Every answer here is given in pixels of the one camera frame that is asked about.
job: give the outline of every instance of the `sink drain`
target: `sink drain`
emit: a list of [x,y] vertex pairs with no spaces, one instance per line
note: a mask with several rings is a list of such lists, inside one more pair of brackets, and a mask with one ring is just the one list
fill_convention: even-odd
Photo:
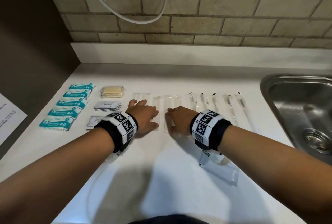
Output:
[[308,129],[305,132],[305,139],[308,145],[316,151],[327,155],[332,154],[332,141],[324,133],[315,129]]

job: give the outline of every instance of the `forearm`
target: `forearm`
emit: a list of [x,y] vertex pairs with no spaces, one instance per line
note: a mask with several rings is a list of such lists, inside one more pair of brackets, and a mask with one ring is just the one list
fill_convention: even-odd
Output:
[[113,152],[93,129],[0,183],[0,223],[50,223]]
[[306,221],[324,223],[328,220],[324,215],[332,210],[331,166],[236,126],[227,128],[218,150]]

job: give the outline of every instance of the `white countertop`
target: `white countertop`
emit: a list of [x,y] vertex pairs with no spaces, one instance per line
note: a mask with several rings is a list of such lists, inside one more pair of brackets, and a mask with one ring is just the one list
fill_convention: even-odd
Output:
[[[188,69],[177,74],[166,74],[165,69],[159,74],[147,71],[137,74],[140,68],[142,66],[81,65],[1,159],[0,181],[86,133],[85,125],[91,115],[107,114],[93,110],[94,104],[100,100],[99,90],[105,85],[125,87],[125,96],[121,99],[123,110],[134,92],[151,93],[152,97],[189,92],[241,92],[261,134],[292,146],[260,92],[260,78],[192,78],[186,75]],[[52,106],[75,82],[91,82],[97,87],[70,130],[56,132],[39,128],[39,123]],[[135,139],[114,163],[101,165],[55,222],[125,224],[181,213],[211,224],[304,223],[243,172],[240,172],[237,187],[210,175],[198,166],[197,152],[201,151],[193,142],[179,144],[164,134],[161,124],[159,131]]]

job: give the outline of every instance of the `wristband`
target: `wristband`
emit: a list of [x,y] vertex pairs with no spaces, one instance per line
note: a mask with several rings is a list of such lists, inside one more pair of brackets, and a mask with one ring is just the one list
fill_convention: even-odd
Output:
[[105,129],[114,142],[114,153],[124,151],[137,133],[138,124],[131,114],[113,112],[101,119],[95,128]]
[[222,115],[207,109],[192,119],[190,133],[201,149],[218,151],[222,137],[230,125],[230,121],[225,120]]

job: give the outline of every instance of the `dark wall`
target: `dark wall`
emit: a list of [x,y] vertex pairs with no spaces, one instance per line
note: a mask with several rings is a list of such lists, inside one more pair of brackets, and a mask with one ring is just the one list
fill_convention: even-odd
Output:
[[28,116],[0,158],[80,64],[52,0],[1,0],[0,93]]

